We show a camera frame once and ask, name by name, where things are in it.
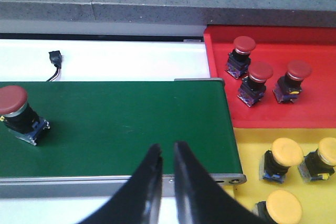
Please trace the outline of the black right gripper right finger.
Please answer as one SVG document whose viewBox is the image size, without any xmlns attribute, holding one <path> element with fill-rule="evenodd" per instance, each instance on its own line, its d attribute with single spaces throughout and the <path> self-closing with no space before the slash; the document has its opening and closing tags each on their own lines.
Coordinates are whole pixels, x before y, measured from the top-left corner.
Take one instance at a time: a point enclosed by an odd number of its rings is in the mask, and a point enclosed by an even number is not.
<svg viewBox="0 0 336 224">
<path fill-rule="evenodd" d="M 174 172 L 179 223 L 265 223 L 211 178 L 185 141 L 174 144 Z"/>
</svg>

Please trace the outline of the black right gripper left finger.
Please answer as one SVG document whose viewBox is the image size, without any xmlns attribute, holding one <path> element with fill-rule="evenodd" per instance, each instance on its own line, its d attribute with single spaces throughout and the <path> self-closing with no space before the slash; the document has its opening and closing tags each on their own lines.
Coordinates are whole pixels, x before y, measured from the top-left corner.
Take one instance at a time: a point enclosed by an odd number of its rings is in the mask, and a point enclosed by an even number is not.
<svg viewBox="0 0 336 224">
<path fill-rule="evenodd" d="M 158 223 L 162 170 L 160 145 L 153 144 L 128 181 L 81 223 Z"/>
</svg>

